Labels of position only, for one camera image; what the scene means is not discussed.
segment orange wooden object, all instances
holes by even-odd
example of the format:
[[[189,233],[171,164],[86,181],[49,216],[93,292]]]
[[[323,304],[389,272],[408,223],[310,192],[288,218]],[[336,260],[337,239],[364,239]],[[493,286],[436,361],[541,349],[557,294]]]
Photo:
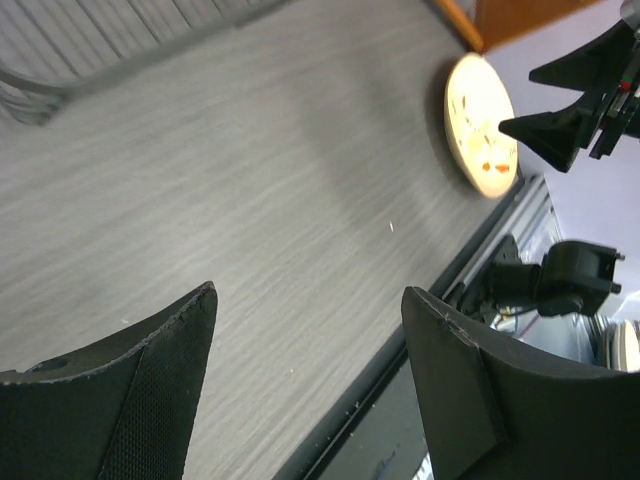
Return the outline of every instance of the orange wooden object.
[[[515,40],[601,0],[476,0],[470,18],[456,0],[435,0],[479,53]]]

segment black table edge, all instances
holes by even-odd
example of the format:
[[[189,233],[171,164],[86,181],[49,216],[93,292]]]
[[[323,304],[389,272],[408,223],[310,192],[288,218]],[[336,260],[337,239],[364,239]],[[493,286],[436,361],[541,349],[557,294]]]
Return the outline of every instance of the black table edge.
[[[509,193],[503,197],[434,282],[429,289],[430,293],[437,297],[445,295],[455,278],[480,248],[482,242],[524,185],[524,179],[519,177]],[[313,480],[318,478],[349,437],[349,433],[362,420],[406,360],[407,349],[404,331],[402,325],[399,325],[358,377],[275,474],[274,480]]]

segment gray basket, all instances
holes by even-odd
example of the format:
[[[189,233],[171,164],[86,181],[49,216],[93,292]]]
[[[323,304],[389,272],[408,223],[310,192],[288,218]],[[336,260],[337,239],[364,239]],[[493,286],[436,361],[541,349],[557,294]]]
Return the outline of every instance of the gray basket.
[[[0,0],[0,105],[41,125],[70,99],[287,0]]]

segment wall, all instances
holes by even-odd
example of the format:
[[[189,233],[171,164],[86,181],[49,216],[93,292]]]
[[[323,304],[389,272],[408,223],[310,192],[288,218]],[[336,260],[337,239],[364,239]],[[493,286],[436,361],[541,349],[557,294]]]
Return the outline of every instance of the wall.
[[[592,40],[620,19],[620,0],[604,0],[547,28],[490,52],[487,59],[511,94],[516,115],[558,110],[579,94],[528,81],[529,71]],[[561,174],[526,147],[525,172],[544,172],[567,238],[617,247],[640,258],[640,145],[624,138],[611,157],[597,161],[583,151]]]

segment yellow plate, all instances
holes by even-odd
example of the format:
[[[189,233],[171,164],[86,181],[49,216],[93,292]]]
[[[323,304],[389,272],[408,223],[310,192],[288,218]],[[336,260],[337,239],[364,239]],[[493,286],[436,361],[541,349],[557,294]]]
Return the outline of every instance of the yellow plate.
[[[504,195],[516,178],[518,142],[498,131],[513,118],[509,94],[476,53],[454,67],[445,91],[445,130],[454,158],[474,187],[489,198]]]

